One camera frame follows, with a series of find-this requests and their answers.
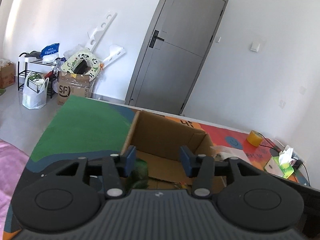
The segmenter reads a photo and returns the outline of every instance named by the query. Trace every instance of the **sf logo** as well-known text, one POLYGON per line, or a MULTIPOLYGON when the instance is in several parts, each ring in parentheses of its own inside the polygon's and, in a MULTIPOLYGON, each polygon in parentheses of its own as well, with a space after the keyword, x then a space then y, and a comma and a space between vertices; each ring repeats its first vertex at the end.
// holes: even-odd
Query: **sf logo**
POLYGON ((59 95, 62 96, 63 98, 67 98, 68 96, 70 96, 71 93, 71 89, 70 87, 66 87, 66 86, 59 86, 59 95))

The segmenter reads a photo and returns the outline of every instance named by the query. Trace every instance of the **door frame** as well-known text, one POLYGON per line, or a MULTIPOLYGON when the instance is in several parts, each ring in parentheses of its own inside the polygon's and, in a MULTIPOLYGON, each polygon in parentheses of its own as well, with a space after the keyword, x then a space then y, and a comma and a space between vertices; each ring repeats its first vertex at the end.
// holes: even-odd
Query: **door frame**
MULTIPOLYGON (((188 92, 188 94, 187 94, 187 97, 186 97, 185 100, 184 100, 183 106, 182 106, 179 114, 182 113, 184 107, 186 106, 186 103, 187 103, 187 101, 188 101, 188 99, 189 99, 189 97, 190 97, 190 95, 191 95, 191 92, 192 92, 192 90, 193 90, 193 87, 194 87, 195 84, 196 84, 196 81, 197 81, 197 79, 198 79, 198 77, 199 77, 199 74, 200 74, 200 72, 201 72, 201 69, 202 69, 202 67, 203 67, 203 65, 204 65, 204 62, 205 62, 205 60, 206 60, 206 58, 207 58, 207 55, 208 55, 208 53, 209 53, 209 51, 210 51, 210 48, 211 48, 211 46, 212 46, 212 44, 213 44, 213 41, 214 41, 214 39, 215 39, 215 36, 216 36, 216 34, 217 34, 217 31, 218 31, 218 28, 219 28, 221 19, 222 19, 222 17, 223 17, 223 14, 224 14, 224 12, 225 12, 225 9, 226 9, 226 6, 227 6, 227 3, 228 3, 229 0, 223 0, 223 1, 224 1, 224 6, 223 6, 223 8, 222 8, 222 14, 221 14, 220 17, 219 17, 219 20, 218 20, 218 22, 217 22, 216 28, 215 28, 215 30, 214 30, 214 32, 213 32, 213 35, 212 35, 212 39, 211 39, 211 41, 210 41, 210 43, 209 43, 209 45, 208 45, 208 47, 207 47, 207 50, 206 50, 206 52, 205 52, 205 54, 204 54, 204 57, 203 57, 203 60, 202 60, 202 62, 201 62, 201 64, 200 64, 199 70, 198 70, 197 73, 196 73, 196 76, 195 76, 195 78, 194 78, 194 80, 193 80, 193 82, 192 82, 192 85, 191 85, 191 87, 190 87, 190 90, 189 90, 189 92, 188 92)), ((141 68, 143 59, 144 59, 145 54, 146 54, 146 52, 147 52, 147 49, 148 49, 148 46, 149 46, 149 42, 150 42, 150 40, 151 40, 151 38, 152 38, 152 35, 153 35, 153 32, 154 32, 154 30, 155 30, 155 28, 156 28, 156 23, 158 22, 159 16, 160 16, 160 14, 161 14, 161 11, 162 11, 162 8, 163 8, 165 2, 166 2, 166 0, 160 0, 160 1, 159 1, 158 5, 157 5, 157 7, 156 7, 156 11, 155 11, 155 13, 153 14, 153 17, 152 17, 152 19, 151 19, 151 22, 150 22, 149 28, 148 28, 148 30, 147 30, 146 36, 145 36, 145 38, 144 38, 144 40, 143 40, 143 43, 142 43, 142 46, 141 46, 141 49, 140 49, 140 53, 139 53, 139 55, 138 55, 138 59, 137 59, 137 62, 136 62, 136 65, 135 65, 135 67, 134 67, 133 74, 132 74, 132 77, 131 77, 131 80, 130 80, 130 84, 129 84, 129 88, 128 88, 128 91, 127 91, 127 95, 126 95, 126 97, 125 97, 125 104, 126 104, 126 105, 129 105, 129 103, 130 103, 131 96, 132 96, 134 87, 135 87, 136 82, 137 82, 137 78, 138 78, 138 75, 139 75, 139 72, 140 72, 140 68, 141 68)))

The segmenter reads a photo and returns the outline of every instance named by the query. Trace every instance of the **white tissue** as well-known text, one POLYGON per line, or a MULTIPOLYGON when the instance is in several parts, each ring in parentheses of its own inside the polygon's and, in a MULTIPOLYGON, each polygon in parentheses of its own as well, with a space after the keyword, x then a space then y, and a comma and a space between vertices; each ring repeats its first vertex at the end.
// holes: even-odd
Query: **white tissue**
POLYGON ((287 145, 285 149, 279 153, 279 164, 290 163, 292 159, 293 148, 287 145))

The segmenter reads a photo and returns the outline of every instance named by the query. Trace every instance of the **yellow tape roll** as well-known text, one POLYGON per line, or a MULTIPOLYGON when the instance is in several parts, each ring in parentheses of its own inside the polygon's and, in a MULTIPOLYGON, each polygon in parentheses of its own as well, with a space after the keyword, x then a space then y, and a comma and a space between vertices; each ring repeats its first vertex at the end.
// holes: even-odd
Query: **yellow tape roll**
POLYGON ((247 141, 253 146, 258 147, 263 141, 263 137, 256 131, 252 130, 247 137, 247 141))

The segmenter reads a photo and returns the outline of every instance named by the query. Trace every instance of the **ribbed gray surface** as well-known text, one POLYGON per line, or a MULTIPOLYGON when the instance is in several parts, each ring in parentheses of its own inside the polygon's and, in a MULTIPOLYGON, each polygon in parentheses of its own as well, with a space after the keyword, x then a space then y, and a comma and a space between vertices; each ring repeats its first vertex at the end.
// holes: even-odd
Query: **ribbed gray surface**
POLYGON ((163 195, 158 194, 157 190, 132 190, 131 194, 124 199, 107 202, 100 214, 91 222, 68 233, 43 235, 23 230, 15 239, 303 239, 293 229, 266 235, 246 232, 225 222, 207 200, 196 200, 185 190, 160 192, 163 195))

